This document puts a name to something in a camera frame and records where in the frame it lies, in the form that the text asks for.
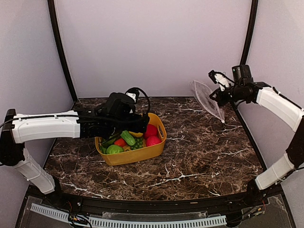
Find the clear zip top bag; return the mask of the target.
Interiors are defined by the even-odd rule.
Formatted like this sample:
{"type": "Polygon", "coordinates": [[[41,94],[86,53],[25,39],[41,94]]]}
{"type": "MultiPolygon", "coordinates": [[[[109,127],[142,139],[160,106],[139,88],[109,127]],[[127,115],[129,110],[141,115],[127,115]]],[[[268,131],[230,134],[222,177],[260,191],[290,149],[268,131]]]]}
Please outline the clear zip top bag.
{"type": "Polygon", "coordinates": [[[225,123],[224,111],[209,96],[212,90],[204,83],[193,80],[190,82],[190,90],[197,102],[211,115],[225,123]]]}

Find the green bumpy cucumber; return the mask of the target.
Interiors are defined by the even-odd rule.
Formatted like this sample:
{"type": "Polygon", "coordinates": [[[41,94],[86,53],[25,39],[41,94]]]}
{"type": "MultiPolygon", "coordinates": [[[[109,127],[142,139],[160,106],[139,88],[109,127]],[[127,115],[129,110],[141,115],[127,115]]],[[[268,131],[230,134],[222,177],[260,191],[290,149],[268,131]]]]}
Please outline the green bumpy cucumber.
{"type": "Polygon", "coordinates": [[[129,146],[134,146],[136,144],[135,138],[127,130],[121,132],[121,137],[129,146]]]}

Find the yellow lemon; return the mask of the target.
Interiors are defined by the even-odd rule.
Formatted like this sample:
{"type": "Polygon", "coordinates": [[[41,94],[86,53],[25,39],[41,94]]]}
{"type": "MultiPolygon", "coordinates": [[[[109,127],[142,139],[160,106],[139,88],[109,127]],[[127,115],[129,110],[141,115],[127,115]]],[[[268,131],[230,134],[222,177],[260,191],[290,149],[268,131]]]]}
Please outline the yellow lemon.
{"type": "Polygon", "coordinates": [[[129,134],[132,135],[134,138],[141,138],[143,137],[143,133],[134,133],[134,132],[130,132],[129,134]]]}

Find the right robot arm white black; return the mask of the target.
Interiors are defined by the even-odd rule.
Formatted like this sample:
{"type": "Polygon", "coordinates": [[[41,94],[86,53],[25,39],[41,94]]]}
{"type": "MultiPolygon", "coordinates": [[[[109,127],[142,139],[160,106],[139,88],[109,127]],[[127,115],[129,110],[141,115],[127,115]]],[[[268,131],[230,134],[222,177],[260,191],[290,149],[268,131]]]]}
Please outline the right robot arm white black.
{"type": "Polygon", "coordinates": [[[265,82],[254,81],[249,65],[232,67],[233,79],[224,73],[211,70],[208,74],[219,86],[210,98],[218,106],[229,102],[254,103],[268,110],[285,123],[294,133],[284,155],[262,174],[250,181],[242,201],[253,206],[261,198],[261,192],[283,181],[304,163],[304,110],[265,82]]]}

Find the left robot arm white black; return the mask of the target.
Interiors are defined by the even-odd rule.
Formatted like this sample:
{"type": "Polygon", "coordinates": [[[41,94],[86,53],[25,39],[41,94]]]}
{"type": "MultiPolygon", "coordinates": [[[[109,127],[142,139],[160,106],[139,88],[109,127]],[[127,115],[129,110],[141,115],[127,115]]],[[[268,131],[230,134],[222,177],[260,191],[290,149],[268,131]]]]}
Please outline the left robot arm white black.
{"type": "Polygon", "coordinates": [[[138,95],[134,91],[111,93],[104,104],[84,111],[55,114],[17,114],[9,109],[1,124],[0,163],[11,166],[57,207],[67,203],[59,181],[48,174],[30,155],[25,143],[52,138],[110,137],[128,130],[144,133],[150,120],[148,113],[137,114],[138,95]]]}

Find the orange carrot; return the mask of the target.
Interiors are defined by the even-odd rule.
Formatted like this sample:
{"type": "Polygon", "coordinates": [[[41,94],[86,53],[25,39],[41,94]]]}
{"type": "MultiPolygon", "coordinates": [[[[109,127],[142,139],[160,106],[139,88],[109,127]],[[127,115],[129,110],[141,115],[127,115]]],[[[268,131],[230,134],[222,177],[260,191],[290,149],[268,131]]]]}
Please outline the orange carrot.
{"type": "Polygon", "coordinates": [[[124,147],[127,145],[126,141],[123,138],[120,138],[114,142],[114,145],[124,147]]]}

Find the green leafy vegetable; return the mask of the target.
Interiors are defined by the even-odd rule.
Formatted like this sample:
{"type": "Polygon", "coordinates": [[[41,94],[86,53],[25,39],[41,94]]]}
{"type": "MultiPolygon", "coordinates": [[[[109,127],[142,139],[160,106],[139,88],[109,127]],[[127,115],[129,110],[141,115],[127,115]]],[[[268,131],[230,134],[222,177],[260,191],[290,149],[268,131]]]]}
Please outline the green leafy vegetable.
{"type": "Polygon", "coordinates": [[[100,151],[102,152],[102,154],[106,154],[107,148],[108,148],[109,146],[113,145],[114,142],[115,142],[116,140],[118,140],[118,139],[119,139],[119,136],[113,136],[113,137],[111,137],[111,138],[109,138],[109,139],[107,139],[107,140],[105,140],[105,139],[100,139],[100,140],[99,140],[99,149],[100,149],[100,151]]]}

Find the green grape bunch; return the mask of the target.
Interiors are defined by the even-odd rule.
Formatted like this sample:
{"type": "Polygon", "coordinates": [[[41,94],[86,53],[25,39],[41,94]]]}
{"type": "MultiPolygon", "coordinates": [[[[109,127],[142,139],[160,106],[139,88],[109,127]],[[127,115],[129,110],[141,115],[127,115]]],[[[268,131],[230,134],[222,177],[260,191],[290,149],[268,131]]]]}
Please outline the green grape bunch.
{"type": "Polygon", "coordinates": [[[146,142],[143,137],[135,138],[135,144],[131,146],[131,150],[137,150],[146,147],[146,142]]]}

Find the green chayote front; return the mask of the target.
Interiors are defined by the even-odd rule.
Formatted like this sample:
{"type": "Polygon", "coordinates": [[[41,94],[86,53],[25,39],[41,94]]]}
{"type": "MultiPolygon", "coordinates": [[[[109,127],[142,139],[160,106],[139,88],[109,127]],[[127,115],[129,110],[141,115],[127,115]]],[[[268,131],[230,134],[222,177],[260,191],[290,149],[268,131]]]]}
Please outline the green chayote front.
{"type": "Polygon", "coordinates": [[[106,149],[106,154],[116,154],[116,153],[121,153],[124,152],[123,147],[118,146],[118,145],[110,145],[107,149],[106,149]]]}

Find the red tomato front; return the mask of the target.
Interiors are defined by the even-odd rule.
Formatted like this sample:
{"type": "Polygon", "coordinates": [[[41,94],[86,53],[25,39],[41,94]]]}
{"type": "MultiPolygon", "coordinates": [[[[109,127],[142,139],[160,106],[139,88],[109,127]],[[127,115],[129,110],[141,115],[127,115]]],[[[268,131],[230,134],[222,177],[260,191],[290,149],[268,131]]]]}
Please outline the red tomato front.
{"type": "Polygon", "coordinates": [[[160,144],[162,140],[158,136],[150,136],[149,138],[146,139],[146,146],[154,146],[157,144],[160,144]]]}

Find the yellow plastic basket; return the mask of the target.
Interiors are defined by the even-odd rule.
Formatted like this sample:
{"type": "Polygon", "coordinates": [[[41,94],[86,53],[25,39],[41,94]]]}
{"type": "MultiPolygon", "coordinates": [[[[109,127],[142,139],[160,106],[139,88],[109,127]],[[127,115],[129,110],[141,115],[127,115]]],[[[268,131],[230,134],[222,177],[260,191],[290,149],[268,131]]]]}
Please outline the yellow plastic basket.
{"type": "Polygon", "coordinates": [[[152,124],[155,127],[157,127],[157,136],[159,136],[161,140],[159,144],[152,145],[149,147],[143,147],[137,150],[116,153],[116,154],[103,154],[102,151],[100,150],[102,138],[101,137],[95,138],[96,149],[106,164],[111,166],[129,164],[129,163],[151,159],[162,154],[165,146],[165,141],[167,139],[167,133],[165,127],[161,119],[156,114],[149,113],[149,118],[150,118],[149,124],[152,124]]]}

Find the right black frame post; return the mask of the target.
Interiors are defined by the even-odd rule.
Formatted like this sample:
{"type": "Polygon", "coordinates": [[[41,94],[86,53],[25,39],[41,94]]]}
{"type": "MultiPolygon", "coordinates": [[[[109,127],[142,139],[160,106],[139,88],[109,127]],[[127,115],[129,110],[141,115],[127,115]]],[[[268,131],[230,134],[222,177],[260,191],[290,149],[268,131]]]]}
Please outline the right black frame post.
{"type": "Polygon", "coordinates": [[[249,51],[250,51],[250,47],[251,47],[251,41],[252,41],[254,28],[255,28],[258,2],[259,2],[259,0],[251,1],[251,8],[250,8],[247,32],[246,32],[243,51],[242,51],[242,55],[241,55],[241,59],[240,59],[240,63],[239,63],[240,65],[245,65],[247,63],[247,59],[248,59],[248,55],[249,55],[249,51]]]}

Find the black frame post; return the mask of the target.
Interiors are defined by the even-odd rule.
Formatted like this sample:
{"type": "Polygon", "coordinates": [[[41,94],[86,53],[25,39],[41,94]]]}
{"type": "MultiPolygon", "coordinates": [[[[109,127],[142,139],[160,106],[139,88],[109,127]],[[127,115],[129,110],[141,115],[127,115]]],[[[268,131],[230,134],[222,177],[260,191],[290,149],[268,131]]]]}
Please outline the black frame post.
{"type": "Polygon", "coordinates": [[[69,93],[71,95],[73,103],[75,103],[78,100],[78,97],[76,95],[76,90],[75,90],[73,82],[72,82],[71,74],[69,72],[66,55],[64,52],[64,48],[63,48],[63,43],[61,40],[57,13],[56,13],[56,7],[55,7],[55,1],[47,0],[47,3],[48,3],[49,17],[50,17],[50,21],[51,21],[52,30],[53,30],[53,36],[54,36],[60,64],[61,64],[61,67],[62,67],[62,70],[64,73],[64,77],[65,77],[65,81],[66,81],[69,93]]]}
{"type": "Polygon", "coordinates": [[[251,8],[250,8],[247,32],[246,32],[243,51],[242,51],[242,55],[241,55],[241,59],[240,59],[240,63],[239,63],[240,65],[245,65],[247,63],[247,59],[248,59],[248,55],[249,55],[249,51],[250,51],[250,47],[251,47],[251,41],[252,41],[254,28],[255,28],[258,2],[259,2],[259,0],[251,1],[251,8]]]}

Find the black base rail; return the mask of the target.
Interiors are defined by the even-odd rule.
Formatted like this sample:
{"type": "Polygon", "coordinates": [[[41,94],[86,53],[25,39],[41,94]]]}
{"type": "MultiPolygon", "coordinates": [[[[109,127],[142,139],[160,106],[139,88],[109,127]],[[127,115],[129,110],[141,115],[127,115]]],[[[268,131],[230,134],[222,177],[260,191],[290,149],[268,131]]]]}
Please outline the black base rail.
{"type": "Polygon", "coordinates": [[[271,196],[282,194],[281,187],[272,187],[264,197],[251,200],[251,204],[244,202],[246,193],[237,193],[228,196],[174,200],[174,201],[127,201],[115,199],[101,199],[62,193],[57,206],[73,213],[101,215],[104,212],[129,214],[177,214],[203,212],[208,214],[239,213],[242,209],[267,204],[271,196]]]}

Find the left black frame post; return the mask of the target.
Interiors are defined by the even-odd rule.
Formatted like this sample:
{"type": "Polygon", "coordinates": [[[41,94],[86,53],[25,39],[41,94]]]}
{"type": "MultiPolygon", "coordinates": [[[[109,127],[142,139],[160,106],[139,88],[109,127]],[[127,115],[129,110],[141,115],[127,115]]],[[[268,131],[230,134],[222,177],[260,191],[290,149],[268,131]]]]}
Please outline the left black frame post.
{"type": "Polygon", "coordinates": [[[78,97],[76,95],[76,90],[75,90],[73,82],[72,82],[71,74],[69,72],[66,55],[64,52],[64,48],[63,48],[63,43],[61,40],[57,13],[56,13],[56,7],[55,7],[55,1],[47,0],[47,3],[48,3],[49,17],[50,17],[50,21],[51,21],[52,30],[53,30],[53,36],[54,36],[60,64],[61,64],[61,67],[62,67],[62,70],[64,73],[64,77],[65,77],[65,81],[66,81],[69,93],[71,95],[73,103],[75,103],[78,100],[78,97]]]}

